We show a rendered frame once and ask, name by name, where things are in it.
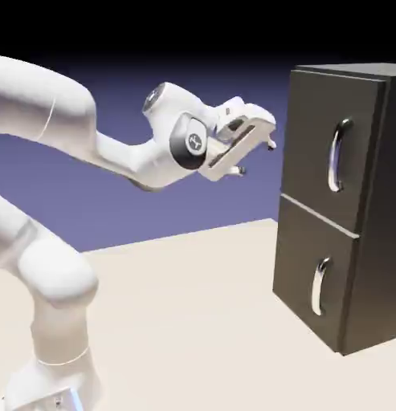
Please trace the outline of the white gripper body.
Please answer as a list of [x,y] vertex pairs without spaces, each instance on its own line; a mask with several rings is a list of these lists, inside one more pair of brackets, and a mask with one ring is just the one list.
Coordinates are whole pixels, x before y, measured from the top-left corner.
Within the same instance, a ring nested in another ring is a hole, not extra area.
[[206,160],[198,172],[210,181],[225,177],[228,170],[259,145],[266,134],[276,130],[276,118],[257,104],[222,104],[208,140]]

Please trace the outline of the dark cabinet door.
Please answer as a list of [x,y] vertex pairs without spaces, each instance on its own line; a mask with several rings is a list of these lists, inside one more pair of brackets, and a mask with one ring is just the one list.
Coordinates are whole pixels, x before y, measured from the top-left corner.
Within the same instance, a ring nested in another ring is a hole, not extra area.
[[[282,196],[274,293],[334,352],[341,352],[359,239]],[[321,292],[323,315],[311,308],[317,263],[329,256]]]
[[[344,230],[359,235],[387,82],[296,69],[290,75],[281,191]],[[327,182],[337,124],[353,119],[341,144],[334,193]]]

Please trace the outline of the dark wood cabinet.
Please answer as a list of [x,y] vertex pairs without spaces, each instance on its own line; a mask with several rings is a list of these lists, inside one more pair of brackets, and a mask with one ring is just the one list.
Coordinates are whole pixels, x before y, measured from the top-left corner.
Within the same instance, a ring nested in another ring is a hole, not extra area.
[[359,235],[282,193],[280,187],[280,197],[359,239],[342,351],[337,352],[347,356],[396,339],[396,63],[298,65],[292,71],[296,69],[387,82]]

